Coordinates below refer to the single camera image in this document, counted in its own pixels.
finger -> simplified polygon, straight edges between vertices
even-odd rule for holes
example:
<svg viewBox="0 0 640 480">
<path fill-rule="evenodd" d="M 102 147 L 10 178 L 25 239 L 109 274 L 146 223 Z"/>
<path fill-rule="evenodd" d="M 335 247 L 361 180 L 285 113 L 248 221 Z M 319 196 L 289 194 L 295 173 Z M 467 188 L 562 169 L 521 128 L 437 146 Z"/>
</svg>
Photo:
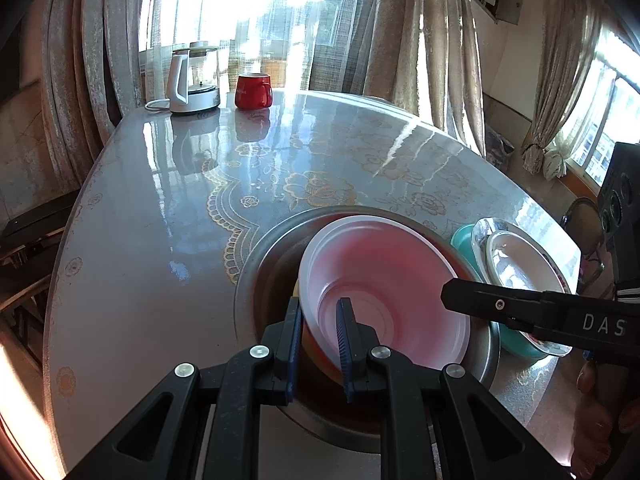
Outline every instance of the finger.
<svg viewBox="0 0 640 480">
<path fill-rule="evenodd" d="M 585 464 L 603 465 L 611 455 L 611 446 L 576 432 L 574 434 L 574 455 Z"/>
<path fill-rule="evenodd" d="M 580 393 L 588 394 L 596 384 L 596 367 L 593 361 L 587 361 L 578 375 L 577 386 Z"/>
<path fill-rule="evenodd" d="M 640 399 L 633 400 L 620 413 L 618 427 L 622 433 L 631 433 L 640 428 Z"/>
<path fill-rule="evenodd" d="M 578 480 L 589 480 L 593 475 L 594 466 L 586 463 L 575 453 L 571 457 L 571 472 L 576 476 Z"/>
<path fill-rule="evenodd" d="M 613 428 L 607 409 L 591 396 L 582 396 L 575 410 L 575 429 L 598 442 L 606 442 Z"/>
</svg>

glossy tablecloth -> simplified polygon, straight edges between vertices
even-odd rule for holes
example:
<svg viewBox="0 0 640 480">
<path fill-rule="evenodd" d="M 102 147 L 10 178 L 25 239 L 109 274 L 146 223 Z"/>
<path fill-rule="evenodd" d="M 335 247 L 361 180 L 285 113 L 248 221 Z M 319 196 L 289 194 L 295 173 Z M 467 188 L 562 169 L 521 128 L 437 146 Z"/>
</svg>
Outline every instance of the glossy tablecloth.
<svg viewBox="0 0 640 480">
<path fill-rule="evenodd" d="M 227 101 L 232 103 L 233 95 Z M 356 96 L 274 92 L 269 110 L 128 114 L 82 189 L 49 296 L 45 396 L 72 468 L 175 364 L 226 361 L 234 287 L 252 246 L 305 209 L 369 205 L 448 239 L 514 222 L 575 290 L 580 253 L 540 206 L 456 140 Z M 528 422 L 555 366 L 503 356 L 492 392 Z M 262 478 L 378 478 L 380 457 L 262 412 Z"/>
</svg>

stainless steel basin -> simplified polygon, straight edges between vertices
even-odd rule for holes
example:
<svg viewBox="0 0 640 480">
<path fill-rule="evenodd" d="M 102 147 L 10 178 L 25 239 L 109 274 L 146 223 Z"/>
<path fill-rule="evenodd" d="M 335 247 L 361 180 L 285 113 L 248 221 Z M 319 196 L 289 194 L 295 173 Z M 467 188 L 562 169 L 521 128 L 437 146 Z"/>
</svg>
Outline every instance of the stainless steel basin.
<svg viewBox="0 0 640 480">
<path fill-rule="evenodd" d="M 457 275 L 477 280 L 465 259 L 436 233 L 401 215 L 364 206 L 332 206 L 292 216 L 265 234 L 242 268 L 234 301 L 236 339 L 241 348 L 262 337 L 268 324 L 284 318 L 306 245 L 325 225 L 356 214 L 382 216 L 413 229 L 447 256 Z M 497 324 L 472 318 L 463 367 L 487 388 L 500 355 Z M 347 404 L 340 384 L 323 374 L 301 350 L 295 402 L 282 411 L 318 438 L 360 452 L 380 452 L 380 426 L 373 408 Z"/>
</svg>

mug handle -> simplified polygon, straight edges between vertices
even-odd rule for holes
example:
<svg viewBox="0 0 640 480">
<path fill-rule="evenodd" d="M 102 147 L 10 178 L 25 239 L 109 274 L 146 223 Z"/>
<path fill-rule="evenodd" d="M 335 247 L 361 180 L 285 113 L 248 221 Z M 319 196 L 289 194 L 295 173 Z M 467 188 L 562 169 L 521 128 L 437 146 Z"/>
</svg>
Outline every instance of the mug handle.
<svg viewBox="0 0 640 480">
<path fill-rule="evenodd" d="M 264 86 L 264 106 L 269 107 L 273 104 L 273 90 L 270 83 L 262 83 Z"/>
</svg>

plastic bowl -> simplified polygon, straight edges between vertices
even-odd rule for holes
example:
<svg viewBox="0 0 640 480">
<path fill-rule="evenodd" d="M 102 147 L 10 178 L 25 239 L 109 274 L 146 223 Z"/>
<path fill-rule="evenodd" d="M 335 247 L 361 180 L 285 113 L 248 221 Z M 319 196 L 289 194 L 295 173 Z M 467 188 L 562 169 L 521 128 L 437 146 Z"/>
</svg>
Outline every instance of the plastic bowl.
<svg viewBox="0 0 640 480">
<path fill-rule="evenodd" d="M 356 320 L 415 364 L 459 363 L 468 344 L 468 316 L 446 310 L 442 285 L 455 278 L 444 256 L 402 224 L 349 216 L 320 230 L 306 247 L 298 281 L 306 327 L 340 369 L 335 305 L 351 298 Z"/>
</svg>

